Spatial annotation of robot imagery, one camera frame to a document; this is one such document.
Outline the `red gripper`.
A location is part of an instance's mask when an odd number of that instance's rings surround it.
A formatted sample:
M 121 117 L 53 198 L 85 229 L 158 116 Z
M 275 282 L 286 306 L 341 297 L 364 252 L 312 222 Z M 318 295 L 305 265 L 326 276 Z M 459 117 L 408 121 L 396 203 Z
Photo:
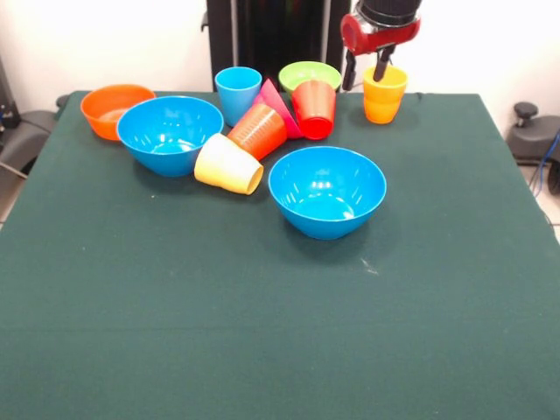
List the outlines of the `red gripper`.
M 346 14 L 341 20 L 340 33 L 344 46 L 350 52 L 346 53 L 342 89 L 350 91 L 354 87 L 355 56 L 362 54 L 377 52 L 373 80 L 381 81 L 394 52 L 392 45 L 411 41 L 418 34 L 420 26 L 419 17 L 405 26 L 379 26 L 370 24 L 357 13 Z

